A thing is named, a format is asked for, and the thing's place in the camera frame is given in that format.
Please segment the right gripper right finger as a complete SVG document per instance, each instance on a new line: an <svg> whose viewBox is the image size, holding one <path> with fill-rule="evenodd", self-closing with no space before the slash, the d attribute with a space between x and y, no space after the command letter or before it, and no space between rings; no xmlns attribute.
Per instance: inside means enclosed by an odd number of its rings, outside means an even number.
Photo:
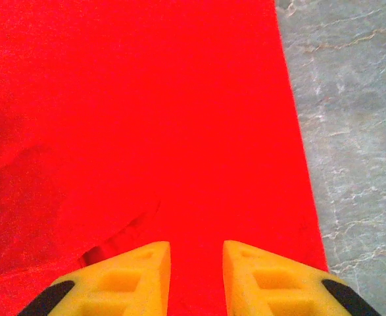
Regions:
<svg viewBox="0 0 386 316"><path fill-rule="evenodd" d="M343 280L234 240L223 245L228 315L377 315Z"/></svg>

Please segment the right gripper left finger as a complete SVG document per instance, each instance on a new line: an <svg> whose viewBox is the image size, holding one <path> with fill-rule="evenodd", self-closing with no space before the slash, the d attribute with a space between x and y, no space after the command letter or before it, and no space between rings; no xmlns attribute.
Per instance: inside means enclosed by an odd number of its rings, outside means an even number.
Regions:
<svg viewBox="0 0 386 316"><path fill-rule="evenodd" d="M21 315L166 315L169 242L153 242L56 279Z"/></svg>

